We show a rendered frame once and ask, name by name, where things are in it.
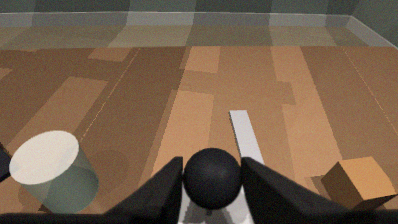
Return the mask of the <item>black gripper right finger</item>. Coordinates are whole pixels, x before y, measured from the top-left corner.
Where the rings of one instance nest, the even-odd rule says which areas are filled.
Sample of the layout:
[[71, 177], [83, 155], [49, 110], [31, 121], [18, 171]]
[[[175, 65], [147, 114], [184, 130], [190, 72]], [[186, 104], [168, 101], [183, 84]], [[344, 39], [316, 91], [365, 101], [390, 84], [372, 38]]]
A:
[[345, 208], [251, 157], [240, 168], [253, 224], [398, 224], [398, 209]]

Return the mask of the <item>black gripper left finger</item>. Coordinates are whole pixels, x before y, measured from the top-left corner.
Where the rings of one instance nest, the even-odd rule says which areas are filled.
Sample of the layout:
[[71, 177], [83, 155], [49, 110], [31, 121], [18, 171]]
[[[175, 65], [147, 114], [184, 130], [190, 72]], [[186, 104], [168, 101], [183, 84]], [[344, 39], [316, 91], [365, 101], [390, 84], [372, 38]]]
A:
[[5, 213], [0, 224], [178, 224], [182, 184], [183, 157], [176, 156], [103, 214]]

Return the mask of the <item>tan cube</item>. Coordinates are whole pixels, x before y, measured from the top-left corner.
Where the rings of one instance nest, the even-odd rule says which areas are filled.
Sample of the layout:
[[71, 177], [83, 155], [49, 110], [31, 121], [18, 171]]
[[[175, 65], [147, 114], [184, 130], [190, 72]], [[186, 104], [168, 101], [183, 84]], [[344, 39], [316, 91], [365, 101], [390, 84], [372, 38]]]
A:
[[375, 210], [398, 195], [372, 157], [337, 161], [320, 181], [333, 202], [354, 211]]

